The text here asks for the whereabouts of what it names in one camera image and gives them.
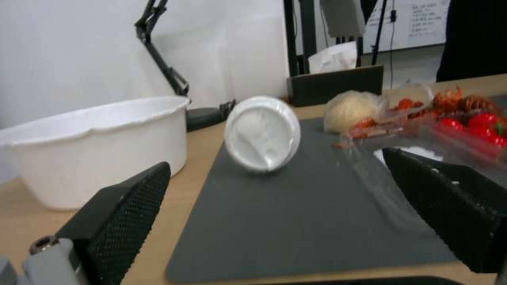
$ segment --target desk lamp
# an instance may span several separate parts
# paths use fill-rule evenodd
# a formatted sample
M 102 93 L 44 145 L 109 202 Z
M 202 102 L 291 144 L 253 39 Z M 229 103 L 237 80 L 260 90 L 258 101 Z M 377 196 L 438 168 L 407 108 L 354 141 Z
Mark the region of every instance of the desk lamp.
M 188 96 L 189 83 L 179 74 L 174 67 L 168 67 L 164 59 L 152 43 L 151 33 L 158 18 L 166 11 L 167 0 L 148 0 L 141 18 L 135 23 L 137 37 L 144 44 L 165 79 L 178 96 Z M 187 131 L 193 131 L 209 127 L 223 122 L 229 116 L 236 101 L 221 104 L 218 108 L 198 108 L 187 110 Z

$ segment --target whiteboard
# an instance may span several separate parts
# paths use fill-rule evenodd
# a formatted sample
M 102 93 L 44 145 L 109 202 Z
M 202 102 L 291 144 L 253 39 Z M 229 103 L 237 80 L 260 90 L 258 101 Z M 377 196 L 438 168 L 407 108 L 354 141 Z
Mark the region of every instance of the whiteboard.
M 396 22 L 390 23 L 394 2 Z M 387 0 L 380 37 L 379 51 L 390 50 L 394 24 L 392 49 L 406 49 L 445 43 L 447 11 L 450 0 Z M 375 44 L 382 0 L 378 0 L 366 24 L 363 52 L 371 53 Z

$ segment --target metal screw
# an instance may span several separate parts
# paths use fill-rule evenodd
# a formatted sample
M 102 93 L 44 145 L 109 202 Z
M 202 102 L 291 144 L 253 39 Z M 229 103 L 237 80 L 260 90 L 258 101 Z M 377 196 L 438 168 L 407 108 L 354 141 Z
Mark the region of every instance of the metal screw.
M 48 248 L 54 246 L 58 243 L 58 239 L 54 235 L 48 235 L 41 237 L 40 239 L 34 241 L 30 246 L 30 254 L 35 255 L 40 252 L 47 250 Z

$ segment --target gray metal part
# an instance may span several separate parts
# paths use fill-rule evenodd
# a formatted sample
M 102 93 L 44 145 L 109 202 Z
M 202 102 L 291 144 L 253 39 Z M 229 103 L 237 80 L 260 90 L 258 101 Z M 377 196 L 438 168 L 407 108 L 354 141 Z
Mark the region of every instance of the gray metal part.
M 16 283 L 16 271 L 5 257 L 0 257 L 0 285 L 14 285 Z
M 82 284 L 69 260 L 71 251 L 72 241 L 61 239 L 58 244 L 26 259 L 23 262 L 23 269 L 31 284 Z

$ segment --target person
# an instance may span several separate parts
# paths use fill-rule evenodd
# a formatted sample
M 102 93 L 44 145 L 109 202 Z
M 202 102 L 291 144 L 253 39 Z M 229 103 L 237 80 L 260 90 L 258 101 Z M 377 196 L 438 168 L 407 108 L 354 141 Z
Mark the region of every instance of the person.
M 451 0 L 437 81 L 507 73 L 505 0 Z

